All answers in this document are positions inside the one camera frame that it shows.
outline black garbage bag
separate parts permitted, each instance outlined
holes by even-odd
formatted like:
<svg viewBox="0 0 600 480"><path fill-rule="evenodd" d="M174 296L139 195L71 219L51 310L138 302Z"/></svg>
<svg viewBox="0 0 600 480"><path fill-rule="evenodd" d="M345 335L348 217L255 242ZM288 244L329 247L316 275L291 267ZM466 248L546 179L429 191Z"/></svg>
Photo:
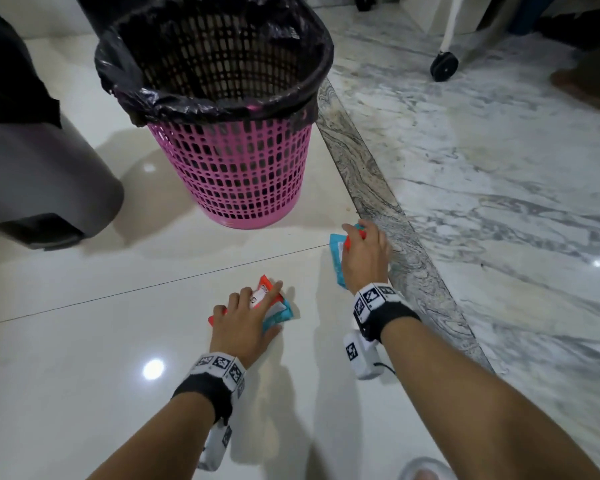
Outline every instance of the black garbage bag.
<svg viewBox="0 0 600 480"><path fill-rule="evenodd" d="M154 0L78 0L93 31L99 37L121 16Z"/></svg>
<svg viewBox="0 0 600 480"><path fill-rule="evenodd" d="M160 0L96 49L102 87L138 126L317 118L333 42L303 0Z"/></svg>
<svg viewBox="0 0 600 480"><path fill-rule="evenodd" d="M49 96L31 56L0 17L0 123L51 123L60 128L60 103Z"/></svg>

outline black wheel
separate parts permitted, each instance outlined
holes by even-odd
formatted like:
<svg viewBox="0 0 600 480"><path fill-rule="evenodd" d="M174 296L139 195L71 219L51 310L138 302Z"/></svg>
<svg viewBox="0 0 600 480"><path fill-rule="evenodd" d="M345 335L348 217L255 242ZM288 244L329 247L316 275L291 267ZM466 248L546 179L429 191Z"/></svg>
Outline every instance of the black wheel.
<svg viewBox="0 0 600 480"><path fill-rule="evenodd" d="M451 52L440 52L431 64L429 71L433 80L444 82L456 73L458 69L458 59Z"/></svg>
<svg viewBox="0 0 600 480"><path fill-rule="evenodd" d="M359 11L369 11L376 4L376 0L356 0L356 6Z"/></svg>

